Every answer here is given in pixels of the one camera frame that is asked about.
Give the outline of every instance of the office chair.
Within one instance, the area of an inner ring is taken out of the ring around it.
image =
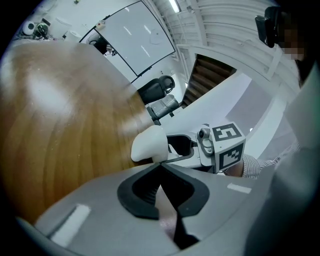
[[[163,75],[160,78],[152,79],[146,85],[138,89],[138,93],[143,103],[149,104],[164,98],[175,88],[175,81],[169,75]]]

